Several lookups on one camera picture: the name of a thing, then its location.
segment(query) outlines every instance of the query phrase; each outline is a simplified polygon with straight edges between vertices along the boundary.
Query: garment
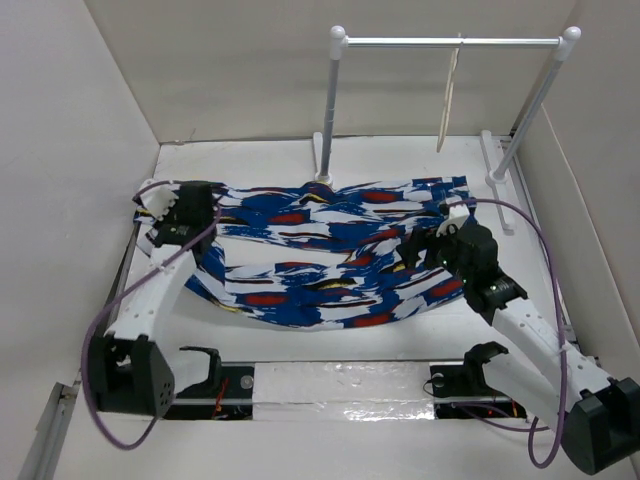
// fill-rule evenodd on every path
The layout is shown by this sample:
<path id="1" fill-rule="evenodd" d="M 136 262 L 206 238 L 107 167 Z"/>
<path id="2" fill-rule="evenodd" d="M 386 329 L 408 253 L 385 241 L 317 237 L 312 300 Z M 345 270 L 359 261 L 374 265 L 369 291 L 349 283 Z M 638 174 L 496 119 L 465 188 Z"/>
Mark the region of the garment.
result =
<path id="1" fill-rule="evenodd" d="M 227 267 L 223 248 L 213 242 L 186 286 L 225 310 L 295 328 L 357 328 L 402 320 L 462 291 L 442 269 L 426 270 L 422 262 L 405 268 L 396 248 L 413 228 L 444 220 L 445 198 L 469 198 L 465 177 L 337 191 L 319 182 L 300 188 L 213 186 L 222 208 L 218 235 L 348 254 L 331 266 Z"/>

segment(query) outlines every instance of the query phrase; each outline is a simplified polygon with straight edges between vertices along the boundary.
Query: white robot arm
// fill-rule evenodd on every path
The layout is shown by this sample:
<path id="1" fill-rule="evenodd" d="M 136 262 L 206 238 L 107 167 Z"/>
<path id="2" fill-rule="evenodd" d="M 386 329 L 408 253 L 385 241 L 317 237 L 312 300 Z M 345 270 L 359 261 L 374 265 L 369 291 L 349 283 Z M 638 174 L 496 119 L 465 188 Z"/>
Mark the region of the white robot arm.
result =
<path id="1" fill-rule="evenodd" d="M 511 340 L 537 371 L 491 342 L 476 345 L 465 355 L 463 381 L 504 393 L 554 431 L 564 415 L 561 445 L 586 473 L 597 473 L 640 450 L 640 387 L 630 378 L 616 380 L 568 342 L 560 349 L 557 330 L 524 289 L 500 269 L 491 232 L 467 222 L 466 208 L 452 206 L 457 211 L 450 219 L 455 221 L 446 228 L 414 230 L 398 252 L 412 266 L 417 251 L 426 247 L 426 267 L 444 268 L 460 279 L 471 309 Z M 558 412 L 561 351 L 567 360 L 565 412 Z"/>

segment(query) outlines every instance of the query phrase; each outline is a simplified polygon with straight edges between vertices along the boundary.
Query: red pattern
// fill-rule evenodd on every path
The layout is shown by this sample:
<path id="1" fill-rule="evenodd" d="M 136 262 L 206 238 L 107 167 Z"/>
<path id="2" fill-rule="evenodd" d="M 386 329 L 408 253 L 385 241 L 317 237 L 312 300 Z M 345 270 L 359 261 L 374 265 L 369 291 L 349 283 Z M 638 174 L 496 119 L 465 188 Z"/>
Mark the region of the red pattern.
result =
<path id="1" fill-rule="evenodd" d="M 433 287 L 429 293 L 436 297 L 449 295 L 450 293 L 453 293 L 457 289 L 461 288 L 462 285 L 463 283 L 460 280 L 456 278 L 451 278 L 446 282 L 444 282 L 442 285 Z"/>
<path id="2" fill-rule="evenodd" d="M 282 305 L 283 303 L 287 303 L 289 301 L 288 295 L 279 295 L 277 293 L 270 293 L 268 295 L 247 295 L 245 297 L 245 303 L 247 305 L 255 305 L 255 306 L 270 306 L 270 305 Z"/>
<path id="3" fill-rule="evenodd" d="M 302 213 L 288 213 L 286 215 L 278 215 L 271 217 L 269 223 L 274 224 L 299 224 L 306 222 L 307 219 Z"/>
<path id="4" fill-rule="evenodd" d="M 391 192 L 365 192 L 362 194 L 362 199 L 369 203 L 391 203 L 399 198 L 402 196 Z"/>
<path id="5" fill-rule="evenodd" d="M 355 327 L 373 327 L 374 325 L 382 325 L 391 320 L 390 313 L 381 313 L 372 317 L 356 318 L 353 321 Z"/>

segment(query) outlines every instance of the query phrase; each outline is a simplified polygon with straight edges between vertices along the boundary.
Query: white table surface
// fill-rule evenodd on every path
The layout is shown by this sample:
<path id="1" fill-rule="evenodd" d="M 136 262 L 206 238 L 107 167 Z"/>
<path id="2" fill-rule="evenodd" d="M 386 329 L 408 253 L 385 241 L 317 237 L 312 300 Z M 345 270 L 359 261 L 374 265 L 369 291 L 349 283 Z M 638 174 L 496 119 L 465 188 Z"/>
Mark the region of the white table surface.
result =
<path id="1" fill-rule="evenodd" d="M 466 175 L 473 195 L 491 197 L 476 137 L 447 138 L 439 155 L 435 144 L 433 137 L 335 140 L 331 168 L 335 186 Z M 307 140 L 195 143 L 163 146 L 155 177 L 218 180 L 236 187 L 296 186 L 311 180 L 314 171 L 311 142 Z M 512 183 L 509 192 L 513 202 L 524 203 Z M 550 320 L 550 291 L 537 240 L 520 219 L 514 236 L 503 235 L 492 206 L 480 206 L 477 217 L 497 238 L 503 268 L 522 284 Z M 223 242 L 230 264 L 338 258 L 253 242 Z M 140 274 L 144 260 L 142 255 L 135 256 L 130 280 Z M 224 361 L 457 359 L 480 342 L 498 340 L 510 346 L 463 300 L 390 325 L 295 332 L 215 309 L 185 289 L 169 324 L 166 340 L 171 344 L 215 347 Z M 123 440 L 134 440 L 144 428 L 144 421 L 137 418 L 107 417 Z M 563 453 L 549 469 L 540 471 L 529 462 L 526 435 L 496 431 L 475 421 L 326 421 L 323 416 L 323 421 L 313 421 L 313 416 L 305 419 L 304 415 L 282 417 L 288 421 L 275 420 L 275 415 L 264 418 L 226 423 L 161 421 L 141 448 L 120 452 L 100 436 L 84 399 L 79 398 L 55 478 L 590 478 Z M 551 436 L 542 434 L 538 438 L 541 457 L 550 447 Z M 625 460 L 593 478 L 636 477 Z"/>

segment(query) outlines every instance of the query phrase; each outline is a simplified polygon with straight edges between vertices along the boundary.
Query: purple cable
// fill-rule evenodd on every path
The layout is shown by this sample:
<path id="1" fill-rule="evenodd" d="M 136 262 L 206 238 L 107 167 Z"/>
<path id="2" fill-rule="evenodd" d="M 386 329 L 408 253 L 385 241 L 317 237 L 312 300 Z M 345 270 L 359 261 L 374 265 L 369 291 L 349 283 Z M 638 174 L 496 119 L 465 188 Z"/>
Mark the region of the purple cable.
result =
<path id="1" fill-rule="evenodd" d="M 142 193 L 146 192 L 147 190 L 149 190 L 151 188 L 154 188 L 154 187 L 157 187 L 157 186 L 160 186 L 160 185 L 166 185 L 168 183 L 170 183 L 170 182 L 169 181 L 163 181 L 163 182 L 154 183 L 153 185 L 149 185 L 149 186 L 141 189 L 134 196 L 134 199 L 138 198 Z M 142 278 L 140 278 L 138 281 L 136 281 L 129 288 L 125 289 L 122 293 L 120 293 L 120 295 L 118 295 L 113 300 L 111 300 L 111 302 L 109 302 L 109 304 L 106 305 L 98 313 L 98 315 L 96 315 L 96 317 L 91 321 L 91 323 L 89 324 L 89 328 L 87 329 L 87 333 L 84 336 L 84 341 L 82 342 L 82 357 L 81 357 L 81 360 L 80 360 L 80 376 L 81 376 L 81 379 L 82 379 L 82 391 L 84 393 L 84 399 L 87 402 L 87 408 L 89 410 L 89 415 L 91 416 L 93 422 L 96 424 L 96 427 L 98 427 L 98 430 L 100 430 L 100 432 L 105 436 L 105 438 L 113 446 L 115 446 L 116 448 L 119 448 L 121 450 L 133 450 L 133 449 L 139 447 L 140 444 L 142 442 L 144 442 L 145 439 L 149 436 L 149 433 L 151 433 L 151 430 L 153 429 L 154 425 L 158 421 L 158 417 L 153 418 L 153 420 L 151 420 L 151 422 L 147 426 L 147 429 L 140 436 L 140 438 L 138 440 L 136 440 L 135 442 L 130 443 L 130 444 L 126 444 L 126 443 L 121 442 L 120 440 L 118 440 L 107 429 L 107 426 L 104 424 L 104 422 L 102 421 L 102 419 L 98 415 L 98 408 L 96 406 L 95 401 L 93 400 L 93 396 L 91 395 L 91 388 L 89 386 L 89 377 L 87 376 L 87 372 L 89 370 L 89 344 L 91 343 L 91 338 L 95 334 L 96 329 L 98 328 L 98 325 L 100 324 L 100 322 L 104 318 L 106 318 L 106 316 L 109 314 L 109 312 L 111 312 L 111 310 L 113 310 L 114 307 L 119 305 L 122 302 L 122 300 L 124 300 L 128 295 L 130 295 L 133 291 L 138 289 L 140 286 L 144 285 L 149 280 L 151 280 L 153 277 L 155 277 L 160 272 L 161 268 L 164 268 L 164 267 L 170 265 L 171 263 L 173 263 L 180 255 L 182 255 L 186 251 L 190 250 L 191 247 L 193 247 L 196 243 L 198 243 L 200 240 L 202 240 L 207 235 L 209 235 L 211 232 L 213 232 L 213 230 L 216 228 L 216 225 L 220 221 L 221 215 L 222 215 L 222 209 L 219 208 L 219 207 L 216 208 L 216 215 L 215 215 L 215 218 L 214 218 L 213 223 L 211 225 L 209 225 L 202 233 L 200 233 L 197 237 L 195 237 L 193 240 L 191 240 L 189 243 L 187 243 L 184 247 L 182 247 L 180 250 L 178 250 L 176 253 L 174 253 L 168 259 L 166 259 L 164 262 L 162 262 L 160 267 L 156 267 L 153 270 L 151 270 L 149 273 L 144 275 Z"/>
<path id="2" fill-rule="evenodd" d="M 501 409 L 496 408 L 496 407 L 491 406 L 491 405 L 485 405 L 484 403 L 473 403 L 473 402 L 460 402 L 460 403 L 456 402 L 456 403 L 452 403 L 451 406 L 455 407 L 455 408 L 459 408 L 464 413 L 469 415 L 471 418 L 475 418 L 476 420 L 480 420 L 482 423 L 489 424 L 492 427 L 496 427 L 496 428 L 499 428 L 501 430 L 507 430 L 509 432 L 518 432 L 518 433 L 529 433 L 529 432 L 531 432 L 531 428 L 518 428 L 518 427 L 510 427 L 509 425 L 501 425 L 499 423 L 492 422 L 491 420 L 488 420 L 486 418 L 482 418 L 480 415 L 476 415 L 471 410 L 469 410 L 469 408 L 484 408 L 486 410 L 491 410 L 492 412 L 497 412 L 497 413 L 499 413 L 500 415 L 502 415 L 505 418 L 513 418 L 507 412 L 505 412 L 504 410 L 501 410 Z M 533 428 L 535 428 L 536 432 L 544 432 L 544 431 L 549 430 L 549 427 L 536 428 L 535 425 L 533 425 Z"/>
<path id="3" fill-rule="evenodd" d="M 549 456 L 542 462 L 538 462 L 535 458 L 535 454 L 533 451 L 533 437 L 536 432 L 536 427 L 538 425 L 538 417 L 533 419 L 531 423 L 531 429 L 529 430 L 529 439 L 528 439 L 528 450 L 529 450 L 529 458 L 531 459 L 531 463 L 533 463 L 538 468 L 547 468 L 551 465 L 551 462 L 556 458 L 558 451 L 560 450 L 560 444 L 562 442 L 562 433 L 564 431 L 564 417 L 565 411 L 567 408 L 567 388 L 568 388 L 568 374 L 567 374 L 567 352 L 563 350 L 565 344 L 565 335 L 564 335 L 564 325 L 562 324 L 562 305 L 560 304 L 560 295 L 558 293 L 558 279 L 556 277 L 553 260 L 551 258 L 551 249 L 549 248 L 549 244 L 544 238 L 542 234 L 542 230 L 540 227 L 536 225 L 529 215 L 526 214 L 523 210 L 519 209 L 515 205 L 511 205 L 510 203 L 503 202 L 502 200 L 494 200 L 493 198 L 470 198 L 467 200 L 461 200 L 459 202 L 450 203 L 449 206 L 455 205 L 468 205 L 474 203 L 490 203 L 493 205 L 500 205 L 502 207 L 506 207 L 510 210 L 513 210 L 522 218 L 524 218 L 529 225 L 535 230 L 542 242 L 542 246 L 547 254 L 547 260 L 549 263 L 549 275 L 551 276 L 551 288 L 553 290 L 553 304 L 555 307 L 556 313 L 556 324 L 558 326 L 558 346 L 560 349 L 560 403 L 558 407 L 558 424 L 556 426 L 555 438 L 553 439 L 553 445 L 551 446 L 551 451 L 549 452 Z"/>

